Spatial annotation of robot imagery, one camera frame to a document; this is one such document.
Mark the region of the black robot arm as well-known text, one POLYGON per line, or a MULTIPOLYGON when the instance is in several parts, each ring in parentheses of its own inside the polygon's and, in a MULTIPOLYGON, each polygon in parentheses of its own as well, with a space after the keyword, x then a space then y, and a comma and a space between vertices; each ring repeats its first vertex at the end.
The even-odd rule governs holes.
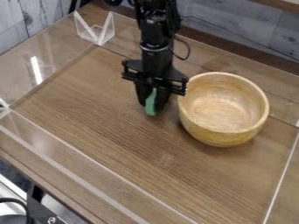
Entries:
POLYGON ((139 103, 144 112, 155 116, 171 94, 186 95, 190 78, 174 67, 174 57, 187 60, 190 45, 176 37, 182 17, 176 0, 127 0, 135 8, 142 32, 142 59, 126 59, 122 77, 135 83, 139 103))

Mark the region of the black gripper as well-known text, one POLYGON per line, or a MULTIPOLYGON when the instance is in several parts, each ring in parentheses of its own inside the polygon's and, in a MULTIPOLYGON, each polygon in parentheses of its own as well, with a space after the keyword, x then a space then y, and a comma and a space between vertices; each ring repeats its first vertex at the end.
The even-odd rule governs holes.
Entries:
POLYGON ((154 88, 156 89, 155 108, 160 112, 171 94, 186 95, 190 78, 174 67, 174 44, 151 48, 142 43, 140 47, 142 59, 123 60, 122 76, 135 83, 138 101, 143 106, 154 88))

